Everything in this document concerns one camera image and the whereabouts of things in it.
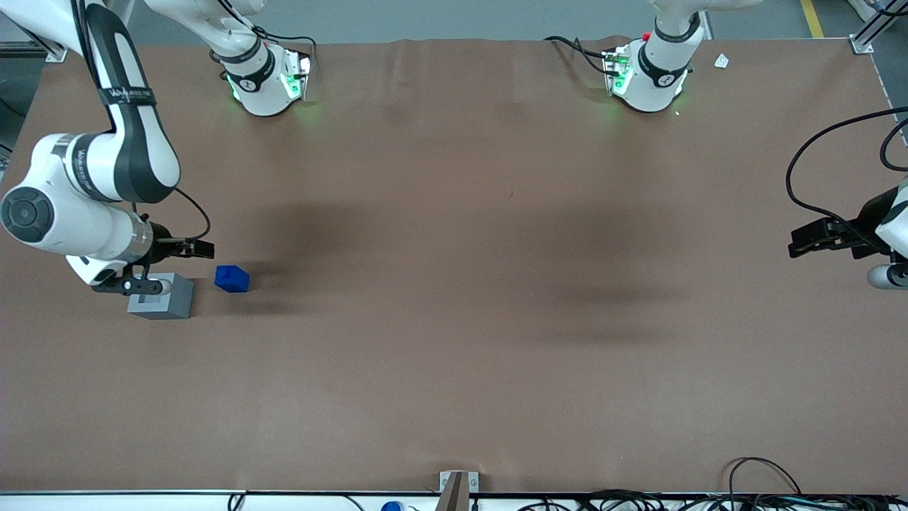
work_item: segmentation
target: metal frame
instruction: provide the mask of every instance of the metal frame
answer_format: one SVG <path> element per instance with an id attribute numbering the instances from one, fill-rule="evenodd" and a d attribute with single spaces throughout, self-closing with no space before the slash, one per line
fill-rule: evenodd
<path id="1" fill-rule="evenodd" d="M 877 4 L 881 5 L 884 11 L 890 13 L 901 13 L 908 10 L 908 0 L 882 1 Z M 871 45 L 873 40 L 894 22 L 895 17 L 884 15 L 879 12 L 871 16 L 857 34 L 848 36 L 848 40 L 851 42 L 852 51 L 854 51 L 856 55 L 873 53 L 873 46 Z"/>

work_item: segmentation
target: yellow floor line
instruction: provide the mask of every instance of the yellow floor line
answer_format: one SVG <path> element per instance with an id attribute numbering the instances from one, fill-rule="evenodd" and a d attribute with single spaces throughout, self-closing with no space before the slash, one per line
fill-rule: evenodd
<path id="1" fill-rule="evenodd" d="M 804 9 L 804 17 L 807 18 L 807 26 L 810 27 L 810 36 L 813 38 L 824 37 L 820 18 L 816 17 L 814 0 L 801 0 L 801 8 Z"/>

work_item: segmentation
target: black band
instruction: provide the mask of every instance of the black band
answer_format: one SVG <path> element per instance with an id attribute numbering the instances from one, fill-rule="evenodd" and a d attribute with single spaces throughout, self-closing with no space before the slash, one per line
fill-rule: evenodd
<path id="1" fill-rule="evenodd" d="M 154 92 L 147 87 L 111 87 L 109 89 L 98 89 L 98 95 L 101 97 L 101 103 L 104 106 L 109 105 L 157 105 L 154 99 Z"/>
<path id="2" fill-rule="evenodd" d="M 697 28 L 700 28 L 700 15 L 694 13 L 690 16 L 690 26 L 687 28 L 687 32 L 684 32 L 682 35 L 668 35 L 665 32 L 659 30 L 659 23 L 655 24 L 656 26 L 656 37 L 666 41 L 668 43 L 684 43 L 687 39 L 690 39 L 694 36 Z"/>
<path id="3" fill-rule="evenodd" d="M 259 89 L 262 88 L 262 84 L 271 76 L 271 73 L 274 72 L 274 63 L 274 54 L 271 50 L 268 50 L 268 60 L 266 60 L 265 65 L 255 73 L 246 76 L 227 73 L 227 76 L 230 77 L 234 85 L 240 87 L 244 92 L 259 92 Z"/>
<path id="4" fill-rule="evenodd" d="M 215 55 L 218 56 L 218 59 L 220 59 L 223 64 L 242 64 L 243 62 L 246 62 L 247 60 L 251 60 L 255 56 L 255 54 L 259 53 L 259 48 L 261 48 L 261 47 L 262 47 L 262 40 L 260 38 L 256 37 L 255 44 L 252 45 L 252 48 L 246 50 L 246 52 L 244 52 L 240 55 L 224 56 L 224 55 L 218 55 L 216 53 L 215 53 Z"/>
<path id="5" fill-rule="evenodd" d="M 646 57 L 646 43 L 643 43 L 643 45 L 640 46 L 640 51 L 637 53 L 637 60 L 640 62 L 640 70 L 652 78 L 653 85 L 660 89 L 672 86 L 687 70 L 687 64 L 674 71 L 669 71 L 653 64 Z"/>
<path id="6" fill-rule="evenodd" d="M 100 133 L 86 134 L 75 140 L 70 167 L 73 169 L 75 182 L 86 195 L 99 202 L 116 202 L 98 191 L 92 180 L 92 175 L 88 172 L 88 146 L 98 135 Z"/>

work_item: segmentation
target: gray cylinder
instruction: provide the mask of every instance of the gray cylinder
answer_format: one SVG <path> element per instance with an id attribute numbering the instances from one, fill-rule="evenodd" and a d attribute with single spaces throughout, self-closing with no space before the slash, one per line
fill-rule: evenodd
<path id="1" fill-rule="evenodd" d="M 867 272 L 867 282 L 877 289 L 905 289 L 908 276 L 905 265 L 879 265 Z"/>

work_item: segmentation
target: blue cube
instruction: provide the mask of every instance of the blue cube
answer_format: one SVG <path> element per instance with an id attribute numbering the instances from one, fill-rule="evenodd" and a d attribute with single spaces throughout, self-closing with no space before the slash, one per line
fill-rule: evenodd
<path id="1" fill-rule="evenodd" d="M 249 291 L 249 274 L 235 265 L 221 265 L 214 270 L 214 285 L 228 293 Z"/>

